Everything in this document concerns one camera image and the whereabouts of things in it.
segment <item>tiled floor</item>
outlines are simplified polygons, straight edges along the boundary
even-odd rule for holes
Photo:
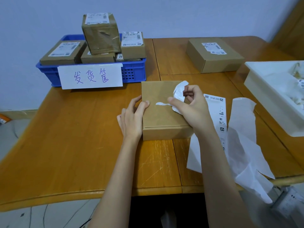
[[[14,120],[0,125],[0,161],[17,142],[29,119]],[[297,184],[304,193],[304,184]],[[291,227],[274,217],[269,205],[249,192],[241,192],[249,214],[257,227]],[[273,190],[270,197],[275,200],[278,194]],[[79,228],[91,216],[100,199],[54,203],[0,213],[0,228]]]

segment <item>brown cardboard box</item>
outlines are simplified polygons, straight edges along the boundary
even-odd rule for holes
[[[105,23],[97,23],[99,18],[89,18],[86,24],[87,15],[83,15],[82,31],[85,35],[89,50],[92,55],[103,53],[120,52],[120,36],[113,14],[104,13]]]
[[[135,45],[138,40],[136,40],[136,35],[138,34],[142,39],[142,45]],[[138,59],[138,58],[145,58],[146,57],[146,49],[145,49],[145,42],[143,39],[143,33],[142,32],[123,32],[122,34],[122,41],[121,41],[121,53],[123,54],[124,59]]]
[[[115,53],[91,55],[87,47],[81,56],[81,61],[83,64],[115,62]]]
[[[142,81],[142,100],[150,101],[150,106],[143,115],[143,140],[169,140],[189,138],[192,127],[183,115],[172,110],[169,105],[155,105],[157,102],[168,103],[167,98],[181,81]]]
[[[217,47],[207,46],[215,54],[202,43],[217,43]],[[244,63],[244,58],[220,38],[191,38],[186,53],[201,73],[235,71]]]
[[[40,59],[40,63],[43,66],[80,64],[86,46],[85,40],[59,41]]]
[[[140,58],[137,59],[124,59],[122,53],[117,53],[116,54],[116,62],[133,62],[133,61],[141,61]]]

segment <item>white plastic bin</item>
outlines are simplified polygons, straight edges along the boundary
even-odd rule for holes
[[[303,61],[245,62],[250,69],[245,86],[292,137],[304,136],[304,110],[286,94],[297,80],[287,72],[298,62]]]

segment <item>purple handwriting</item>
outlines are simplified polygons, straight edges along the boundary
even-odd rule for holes
[[[101,77],[102,77],[102,82],[107,82],[109,79],[107,79],[106,78],[106,71],[105,71],[105,69],[100,69],[100,75],[101,75]]]
[[[74,77],[75,77],[75,81],[77,81],[77,84],[79,82],[83,84],[83,82],[80,81],[80,72],[79,71],[75,72]]]
[[[93,71],[88,70],[88,72],[86,72],[86,74],[88,74],[88,79],[89,79],[90,81],[94,81],[94,80],[93,80],[93,78],[94,78]]]

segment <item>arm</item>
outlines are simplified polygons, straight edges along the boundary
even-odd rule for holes
[[[128,227],[131,192],[134,173],[136,148],[142,135],[142,116],[149,102],[141,102],[134,111],[135,103],[141,96],[131,100],[127,109],[117,116],[123,133],[120,149],[113,173],[103,197],[96,207],[89,228]]]
[[[254,227],[232,178],[203,93],[196,85],[185,86],[184,96],[190,101],[189,105],[172,97],[168,101],[193,127],[200,143],[209,226]]]

